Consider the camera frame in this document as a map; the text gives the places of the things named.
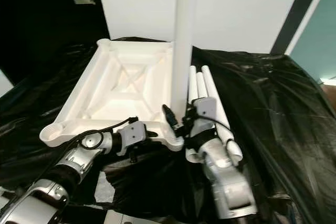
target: black wall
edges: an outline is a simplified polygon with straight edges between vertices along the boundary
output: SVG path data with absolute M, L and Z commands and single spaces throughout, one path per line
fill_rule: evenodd
M 294 0 L 280 33 L 272 47 L 271 54 L 284 54 L 298 29 L 312 0 Z
M 17 84 L 62 45 L 109 38 L 101 2 L 96 3 L 2 0 L 0 69 Z

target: white wall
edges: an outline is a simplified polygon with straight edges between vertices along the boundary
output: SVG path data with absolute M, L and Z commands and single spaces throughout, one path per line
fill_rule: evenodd
M 293 0 L 197 0 L 194 45 L 270 52 Z M 173 40 L 175 0 L 102 0 L 111 38 Z
M 0 97 L 12 89 L 13 85 L 0 70 Z

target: white pole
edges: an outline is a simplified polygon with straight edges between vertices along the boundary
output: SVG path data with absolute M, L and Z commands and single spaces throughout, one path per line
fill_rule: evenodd
M 203 78 L 202 72 L 198 72 L 196 74 L 196 78 L 197 78 L 198 97 L 199 98 L 207 97 L 208 93 L 206 92 L 206 87 L 205 87 L 205 83 L 204 83 L 204 78 Z
M 196 0 L 176 0 L 171 108 L 178 121 L 186 109 L 195 10 Z
M 195 100 L 198 98 L 195 66 L 190 66 L 189 68 L 189 89 L 188 90 L 189 90 L 188 103 L 191 104 L 192 100 Z

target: teal wall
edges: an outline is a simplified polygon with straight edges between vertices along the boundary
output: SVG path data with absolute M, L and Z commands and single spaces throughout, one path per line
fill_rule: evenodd
M 320 1 L 290 56 L 315 80 L 336 76 L 336 0 Z

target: white tube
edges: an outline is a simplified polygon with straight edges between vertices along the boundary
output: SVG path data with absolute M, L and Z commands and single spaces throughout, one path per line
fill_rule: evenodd
M 207 88 L 208 96 L 216 99 L 216 119 L 224 123 L 226 126 L 230 127 L 209 67 L 202 66 L 202 72 L 203 72 L 203 77 L 204 77 L 205 85 Z M 226 146 L 226 142 L 229 139 L 234 140 L 232 132 L 228 131 L 226 128 L 224 128 L 218 123 L 216 123 L 216 127 L 217 127 L 218 136 L 223 141 L 223 144 L 225 146 Z M 227 145 L 227 151 L 229 152 L 234 162 L 234 165 L 237 165 L 238 162 L 243 159 L 243 153 L 236 142 L 230 141 Z
M 178 121 L 186 109 L 195 9 L 196 0 L 176 0 L 171 108 Z
M 196 78 L 197 78 L 198 97 L 199 98 L 207 97 L 208 93 L 206 92 L 206 87 L 205 87 L 205 83 L 204 83 L 204 78 L 203 78 L 202 72 L 198 72 L 196 74 Z
M 202 73 L 203 73 L 204 82 L 206 85 L 206 90 L 208 92 L 208 96 L 216 99 L 216 119 L 224 123 L 226 126 L 230 127 L 225 111 L 224 111 L 224 108 L 223 108 L 223 105 L 222 105 L 222 102 L 219 98 L 216 85 L 210 73 L 209 67 L 202 66 Z M 234 139 L 233 134 L 230 131 L 228 131 L 226 128 L 224 128 L 218 123 L 216 123 L 216 127 L 217 127 L 218 135 L 222 139 L 223 144 L 226 145 L 226 142 L 229 139 Z
M 189 87 L 188 87 L 188 103 L 198 98 L 197 81 L 196 81 L 196 68 L 195 66 L 189 67 Z M 200 163 L 201 160 L 198 153 L 194 149 L 185 149 L 185 158 L 191 163 Z
M 189 68 L 189 88 L 188 90 L 189 90 L 188 103 L 191 104 L 192 100 L 195 100 L 198 98 L 195 66 L 190 66 Z

